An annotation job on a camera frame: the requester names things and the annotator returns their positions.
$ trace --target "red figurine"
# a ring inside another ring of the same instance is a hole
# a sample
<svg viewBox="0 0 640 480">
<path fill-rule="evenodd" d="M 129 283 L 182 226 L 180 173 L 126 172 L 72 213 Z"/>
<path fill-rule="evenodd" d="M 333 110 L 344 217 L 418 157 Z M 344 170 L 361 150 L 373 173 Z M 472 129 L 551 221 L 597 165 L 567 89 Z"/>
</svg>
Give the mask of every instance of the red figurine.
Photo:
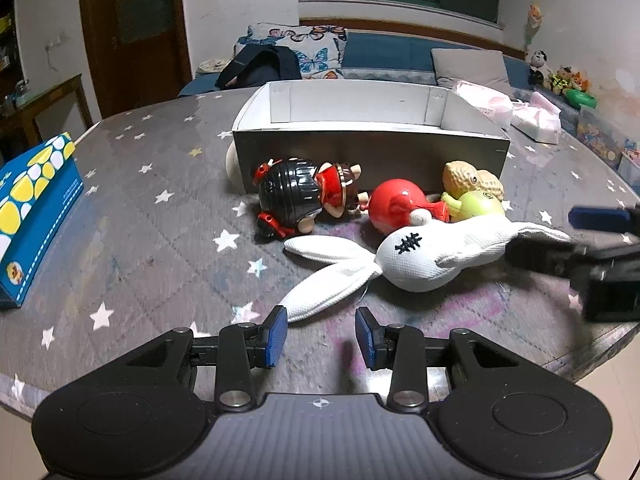
<svg viewBox="0 0 640 480">
<path fill-rule="evenodd" d="M 310 160 L 290 158 L 269 161 L 255 171 L 260 208 L 258 232 L 264 238 L 286 238 L 313 230 L 316 215 L 324 208 L 336 218 L 345 210 L 367 203 L 358 194 L 360 166 L 324 163 L 319 169 Z"/>
<path fill-rule="evenodd" d="M 360 209 L 369 210 L 371 223 L 385 235 L 401 227 L 425 224 L 429 218 L 449 221 L 449 209 L 444 202 L 428 202 L 418 186 L 400 178 L 380 184 L 373 190 L 369 204 Z"/>
</svg>

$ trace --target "white plastic bag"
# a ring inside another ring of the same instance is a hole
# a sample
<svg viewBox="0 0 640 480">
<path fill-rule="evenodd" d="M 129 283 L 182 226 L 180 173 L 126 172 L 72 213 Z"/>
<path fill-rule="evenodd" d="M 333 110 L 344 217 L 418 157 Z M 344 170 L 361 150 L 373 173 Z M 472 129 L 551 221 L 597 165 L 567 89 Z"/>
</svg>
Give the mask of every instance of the white plastic bag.
<svg viewBox="0 0 640 480">
<path fill-rule="evenodd" d="M 511 124 L 536 142 L 557 144 L 560 136 L 560 108 L 539 92 L 529 103 L 513 105 Z"/>
<path fill-rule="evenodd" d="M 489 117 L 503 130 L 509 129 L 513 115 L 513 103 L 507 95 L 467 81 L 457 81 L 453 85 L 452 91 Z"/>
</svg>

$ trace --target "floor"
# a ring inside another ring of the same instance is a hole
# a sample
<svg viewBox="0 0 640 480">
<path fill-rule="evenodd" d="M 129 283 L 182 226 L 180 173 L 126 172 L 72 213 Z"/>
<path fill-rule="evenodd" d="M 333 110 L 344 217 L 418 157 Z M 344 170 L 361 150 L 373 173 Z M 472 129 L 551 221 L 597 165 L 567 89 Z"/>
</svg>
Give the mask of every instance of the floor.
<svg viewBox="0 0 640 480">
<path fill-rule="evenodd" d="M 578 384 L 604 402 L 613 418 L 613 437 L 598 475 L 629 480 L 640 457 L 640 336 Z M 0 408 L 0 480 L 38 480 L 45 473 L 30 424 Z"/>
</svg>

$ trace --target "red round toy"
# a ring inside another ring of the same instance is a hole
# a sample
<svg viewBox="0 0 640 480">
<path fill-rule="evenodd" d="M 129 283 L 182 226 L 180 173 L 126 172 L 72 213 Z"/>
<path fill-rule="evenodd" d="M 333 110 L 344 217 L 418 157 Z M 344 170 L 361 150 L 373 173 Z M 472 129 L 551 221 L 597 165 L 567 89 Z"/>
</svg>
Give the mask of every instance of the red round toy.
<svg viewBox="0 0 640 480">
<path fill-rule="evenodd" d="M 449 209 L 444 202 L 428 202 L 418 186 L 401 178 L 380 184 L 373 190 L 369 204 L 362 209 L 369 210 L 371 223 L 385 235 L 415 224 L 410 216 L 418 209 L 426 209 L 437 220 L 449 221 Z"/>
</svg>

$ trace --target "black backpack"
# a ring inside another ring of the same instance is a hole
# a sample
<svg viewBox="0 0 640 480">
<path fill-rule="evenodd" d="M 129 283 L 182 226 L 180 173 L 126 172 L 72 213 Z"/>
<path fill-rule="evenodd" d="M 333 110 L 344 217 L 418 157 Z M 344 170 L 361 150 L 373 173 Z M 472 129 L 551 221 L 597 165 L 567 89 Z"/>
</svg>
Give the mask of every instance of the black backpack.
<svg viewBox="0 0 640 480">
<path fill-rule="evenodd" d="M 302 79 L 295 52 L 286 46 L 248 44 L 220 72 L 216 86 L 248 88 L 290 79 Z"/>
</svg>

